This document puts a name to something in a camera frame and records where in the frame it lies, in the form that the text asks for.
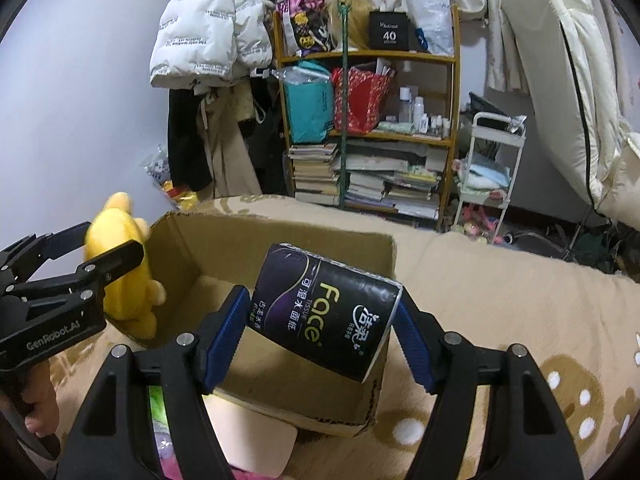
blue gripper pad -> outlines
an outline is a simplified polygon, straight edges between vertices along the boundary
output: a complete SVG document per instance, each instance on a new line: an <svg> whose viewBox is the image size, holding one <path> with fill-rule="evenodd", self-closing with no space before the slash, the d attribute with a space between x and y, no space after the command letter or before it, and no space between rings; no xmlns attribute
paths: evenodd
<svg viewBox="0 0 640 480"><path fill-rule="evenodd" d="M427 392L432 392L436 381L431 371L429 348L417 325L417 317L420 314L413 301L403 294L398 304L393 327L414 381L424 386Z"/></svg>
<svg viewBox="0 0 640 480"><path fill-rule="evenodd" d="M198 329L196 373L207 393L225 378L231 366L242 332L246 326L251 295L242 285L235 285L222 307L207 316Z"/></svg>

teal bag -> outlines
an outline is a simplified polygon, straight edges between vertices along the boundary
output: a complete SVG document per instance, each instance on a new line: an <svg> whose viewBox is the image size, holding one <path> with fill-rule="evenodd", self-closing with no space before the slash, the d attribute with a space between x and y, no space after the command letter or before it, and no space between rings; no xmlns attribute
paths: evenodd
<svg viewBox="0 0 640 480"><path fill-rule="evenodd" d="M301 61L298 66L331 75L327 69L310 61ZM297 85L285 82L284 91L292 142L322 142L334 127L334 85L331 80Z"/></svg>

red gift bag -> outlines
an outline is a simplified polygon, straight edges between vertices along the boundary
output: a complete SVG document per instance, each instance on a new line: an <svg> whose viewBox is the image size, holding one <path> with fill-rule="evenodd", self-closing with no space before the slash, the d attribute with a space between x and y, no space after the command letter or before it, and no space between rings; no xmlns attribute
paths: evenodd
<svg viewBox="0 0 640 480"><path fill-rule="evenodd" d="M335 86L334 127L342 128L342 69L332 73ZM379 75L355 67L349 69L348 131L366 134L380 120L380 112L391 85L391 76Z"/></svg>

green pole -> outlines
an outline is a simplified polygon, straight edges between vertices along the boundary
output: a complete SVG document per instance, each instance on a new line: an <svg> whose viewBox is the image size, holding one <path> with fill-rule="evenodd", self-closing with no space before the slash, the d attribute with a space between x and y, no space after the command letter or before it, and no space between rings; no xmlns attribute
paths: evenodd
<svg viewBox="0 0 640 480"><path fill-rule="evenodd" d="M340 2L338 12L342 20L342 131L340 132L340 209L344 209L347 192L347 130L349 99L349 11L351 4Z"/></svg>

white puffer jacket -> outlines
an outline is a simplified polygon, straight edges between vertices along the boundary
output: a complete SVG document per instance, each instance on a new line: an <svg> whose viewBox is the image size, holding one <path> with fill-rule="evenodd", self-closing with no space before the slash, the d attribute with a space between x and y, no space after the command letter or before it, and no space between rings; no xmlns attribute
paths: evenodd
<svg viewBox="0 0 640 480"><path fill-rule="evenodd" d="M151 85L230 86L271 63L261 0L171 0L151 55Z"/></svg>

